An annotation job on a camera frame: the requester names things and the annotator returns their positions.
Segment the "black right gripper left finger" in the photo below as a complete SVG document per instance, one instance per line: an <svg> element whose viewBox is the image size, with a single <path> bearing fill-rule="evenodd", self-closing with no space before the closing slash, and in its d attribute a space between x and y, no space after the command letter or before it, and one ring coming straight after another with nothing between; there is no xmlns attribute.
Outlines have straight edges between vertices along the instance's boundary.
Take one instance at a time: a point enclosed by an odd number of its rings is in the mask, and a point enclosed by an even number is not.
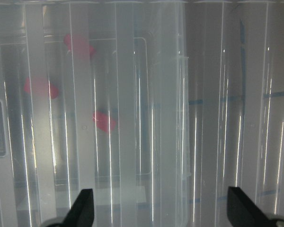
<svg viewBox="0 0 284 227"><path fill-rule="evenodd" d="M63 220L62 227L92 227L94 218L93 190L82 189Z"/></svg>

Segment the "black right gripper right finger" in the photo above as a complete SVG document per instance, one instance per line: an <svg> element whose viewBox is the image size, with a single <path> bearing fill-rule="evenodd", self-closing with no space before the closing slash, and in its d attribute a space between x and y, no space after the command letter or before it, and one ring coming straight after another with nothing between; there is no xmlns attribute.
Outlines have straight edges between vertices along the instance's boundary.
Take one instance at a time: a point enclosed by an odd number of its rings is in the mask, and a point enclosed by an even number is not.
<svg viewBox="0 0 284 227"><path fill-rule="evenodd" d="M270 227L268 217L239 187L228 188L228 220L233 227Z"/></svg>

